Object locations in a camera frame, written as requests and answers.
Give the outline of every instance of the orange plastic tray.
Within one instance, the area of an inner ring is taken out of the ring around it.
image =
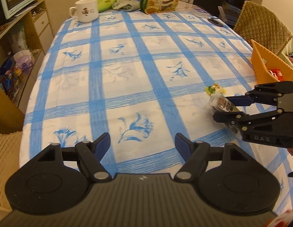
[[[293,69],[290,66],[261,44],[254,40],[251,40],[251,42],[253,44],[251,63],[253,64],[258,84],[280,82],[268,72],[272,68],[280,69],[285,81],[293,81]]]

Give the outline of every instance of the dining table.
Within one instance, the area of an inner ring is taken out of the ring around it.
[[[251,46],[208,15],[184,10],[145,14],[104,11],[91,23],[67,19],[46,54],[23,126],[20,166],[51,143],[94,141],[104,132],[111,146],[101,163],[117,173],[170,173],[184,160],[174,140],[214,147],[233,142],[279,181],[274,211],[293,208],[293,157],[283,148],[244,142],[213,120],[205,88],[244,95],[257,84]],[[238,107],[247,114],[275,107]],[[208,169],[221,162],[210,162]],[[76,162],[66,166],[78,169]]]

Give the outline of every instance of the quilted chair cover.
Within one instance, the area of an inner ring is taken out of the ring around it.
[[[245,1],[234,31],[251,46],[251,39],[278,55],[293,37],[291,31],[266,7]]]
[[[5,184],[19,169],[19,149],[22,132],[0,134],[0,219],[12,211],[5,195]]]

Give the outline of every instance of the blue flower pattern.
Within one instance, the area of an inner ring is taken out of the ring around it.
[[[281,193],[280,193],[280,194],[282,194],[282,191],[283,191],[283,189],[284,189],[283,178],[281,178],[281,182],[279,181],[279,183],[280,183],[280,190],[281,190]]]
[[[105,17],[102,21],[111,21],[111,20],[114,20],[116,18],[117,18],[116,16]]]
[[[170,81],[174,81],[175,76],[179,76],[181,78],[188,77],[188,75],[185,72],[190,72],[189,70],[186,70],[183,67],[182,61],[180,61],[176,66],[167,66],[167,68],[176,68],[175,71],[171,72],[173,75],[169,79]]]
[[[136,113],[136,115],[137,119],[133,121],[129,127],[124,117],[118,118],[123,122],[123,127],[119,128],[120,139],[118,143],[130,140],[142,142],[149,137],[153,130],[154,123],[150,122],[148,117],[142,119],[140,113]]]
[[[74,144],[88,140],[85,135],[79,138],[78,135],[76,135],[76,133],[77,132],[75,130],[71,130],[70,128],[61,128],[58,131],[55,131],[53,134],[57,136],[61,147],[64,148],[67,145],[68,140],[70,140],[70,137],[72,136],[76,136]]]
[[[167,18],[167,19],[170,19],[170,18],[174,17],[173,15],[166,14],[166,13],[163,13],[162,16]]]
[[[83,25],[83,24],[84,24],[84,23],[82,23],[82,22],[80,22],[80,21],[77,21],[75,25],[76,25],[76,27],[79,27],[79,26],[81,26],[81,25]]]
[[[126,44],[118,44],[116,47],[110,48],[110,54],[116,54],[125,47]]]
[[[73,52],[67,52],[67,51],[65,51],[65,52],[62,52],[62,53],[64,55],[66,55],[66,56],[69,56],[71,58],[71,61],[75,61],[75,60],[79,59],[81,57],[81,55],[82,55],[82,51],[79,52],[78,54],[75,54],[76,51],[77,50],[75,50]]]
[[[152,30],[152,29],[159,29],[158,27],[156,27],[154,25],[147,25],[147,24],[145,24],[144,26],[142,26],[142,28],[149,28],[150,30]]]
[[[195,39],[194,40],[190,40],[190,39],[187,39],[187,38],[186,38],[186,40],[188,40],[189,42],[191,42],[193,44],[197,44],[200,47],[203,47],[204,46],[203,42],[201,42],[201,41],[200,42],[197,42],[197,41],[195,41]]]
[[[225,48],[225,42],[220,42],[220,43],[219,43],[219,46],[220,46],[221,48]]]
[[[231,34],[229,31],[227,31],[227,30],[225,30],[225,29],[220,29],[220,31],[222,31],[222,32],[224,32],[224,33],[226,33],[226,34]]]
[[[193,16],[189,15],[186,17],[187,19],[195,19]]]

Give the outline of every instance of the bottle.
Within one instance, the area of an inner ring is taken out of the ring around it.
[[[21,69],[16,69],[14,74],[19,79],[19,81],[21,81],[21,82],[25,81],[25,76],[23,75]]]

